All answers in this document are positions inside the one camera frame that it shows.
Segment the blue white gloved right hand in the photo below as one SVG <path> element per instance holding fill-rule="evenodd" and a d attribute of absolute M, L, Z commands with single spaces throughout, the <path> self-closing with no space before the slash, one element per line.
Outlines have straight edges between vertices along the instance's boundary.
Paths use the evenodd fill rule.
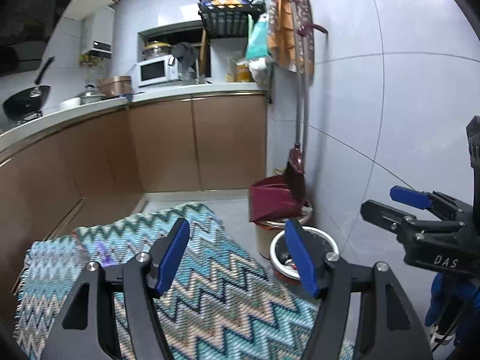
<path fill-rule="evenodd" d="M 438 273 L 431 284 L 430 307 L 425 316 L 425 326 L 438 324 L 452 301 L 467 305 L 459 319 L 455 333 L 455 346 L 462 343 L 469 331 L 479 322 L 479 287 L 471 280 L 461 280 Z"/>

